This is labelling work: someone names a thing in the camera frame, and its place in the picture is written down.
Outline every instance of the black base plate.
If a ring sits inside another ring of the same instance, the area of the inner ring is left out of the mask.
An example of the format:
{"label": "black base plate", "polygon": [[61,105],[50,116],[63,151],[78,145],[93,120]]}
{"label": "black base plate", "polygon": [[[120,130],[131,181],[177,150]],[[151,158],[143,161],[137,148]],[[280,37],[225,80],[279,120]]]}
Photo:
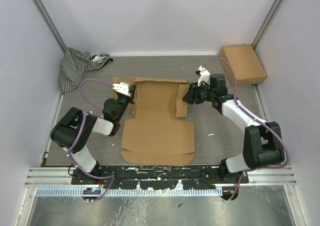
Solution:
{"label": "black base plate", "polygon": [[[218,174],[217,165],[189,165],[185,167],[166,166],[101,166],[101,177],[114,175],[114,183],[111,189],[132,190],[140,188],[154,190],[166,188],[174,189],[179,180],[184,190],[189,189],[215,189],[214,184],[234,184],[239,174],[233,174],[222,179]],[[83,175],[79,170],[74,170],[72,185],[97,185],[108,186],[111,179],[95,180]],[[248,177],[244,176],[241,183],[248,183]]]}

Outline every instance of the gray wall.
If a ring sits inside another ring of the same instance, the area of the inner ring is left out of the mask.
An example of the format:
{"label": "gray wall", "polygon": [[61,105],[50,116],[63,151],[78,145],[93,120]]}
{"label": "gray wall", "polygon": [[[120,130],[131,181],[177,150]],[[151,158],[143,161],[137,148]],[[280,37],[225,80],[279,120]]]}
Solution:
{"label": "gray wall", "polygon": [[281,125],[307,217],[320,214],[320,1],[284,0],[257,54],[267,116]]}
{"label": "gray wall", "polygon": [[63,53],[32,0],[0,0],[0,225],[13,225],[59,96]]}
{"label": "gray wall", "polygon": [[95,53],[215,54],[251,44],[273,0],[43,0],[69,46]]}

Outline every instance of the floor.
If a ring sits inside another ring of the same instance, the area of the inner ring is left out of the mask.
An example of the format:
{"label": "floor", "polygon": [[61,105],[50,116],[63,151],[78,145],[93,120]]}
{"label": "floor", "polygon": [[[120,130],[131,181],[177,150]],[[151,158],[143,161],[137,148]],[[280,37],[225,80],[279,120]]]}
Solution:
{"label": "floor", "polygon": [[[112,82],[115,77],[140,76],[153,78],[180,78],[189,82],[198,80],[195,71],[197,68],[216,56],[123,56],[114,57],[114,62],[103,69],[89,72],[86,78],[97,78]],[[210,73],[224,73],[219,61],[211,62],[207,67]],[[227,82],[229,93],[234,88]],[[86,96],[98,105],[111,98],[112,91],[97,82],[88,82],[84,86]],[[259,110],[253,93],[253,88],[240,86],[237,97],[242,104],[259,115]],[[69,111],[71,107],[77,107],[85,111],[95,109],[86,103],[79,89],[65,94],[58,116],[58,120]],[[219,164],[224,158],[235,156],[242,152],[244,136],[242,131],[228,118],[220,115],[211,104],[205,102],[201,105],[191,105],[188,108],[188,116],[185,121],[195,123],[195,152],[191,164]],[[131,110],[127,110],[121,120],[132,118]],[[113,137],[91,134],[87,146],[94,158],[101,165],[128,164],[120,155],[122,130]],[[66,153],[52,142],[46,165],[69,165],[71,162]]]}
{"label": "floor", "polygon": [[294,226],[283,186],[243,186],[217,197],[36,197],[28,226]]}

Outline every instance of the cardboard box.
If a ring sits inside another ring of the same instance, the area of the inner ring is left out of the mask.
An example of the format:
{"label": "cardboard box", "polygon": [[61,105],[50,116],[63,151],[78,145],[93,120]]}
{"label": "cardboard box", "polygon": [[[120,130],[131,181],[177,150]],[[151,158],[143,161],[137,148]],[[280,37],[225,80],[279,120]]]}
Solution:
{"label": "cardboard box", "polygon": [[[251,45],[223,47],[219,57],[228,61],[233,67],[238,85],[262,83],[267,78],[267,73]],[[234,86],[235,79],[232,71],[224,62],[222,65],[230,85]]]}
{"label": "cardboard box", "polygon": [[186,80],[155,78],[115,78],[136,85],[133,116],[125,120],[121,156],[129,163],[183,166],[195,151],[194,123],[184,122],[188,104]]}

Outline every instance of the black and white striped fabric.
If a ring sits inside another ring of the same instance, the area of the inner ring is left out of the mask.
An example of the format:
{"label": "black and white striped fabric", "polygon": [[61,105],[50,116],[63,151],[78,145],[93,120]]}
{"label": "black and white striped fabric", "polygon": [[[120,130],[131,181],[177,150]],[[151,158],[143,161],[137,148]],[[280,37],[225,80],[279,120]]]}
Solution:
{"label": "black and white striped fabric", "polygon": [[86,72],[99,70],[106,64],[113,62],[107,54],[90,55],[68,47],[62,59],[59,82],[61,92],[68,93],[76,89],[84,80]]}

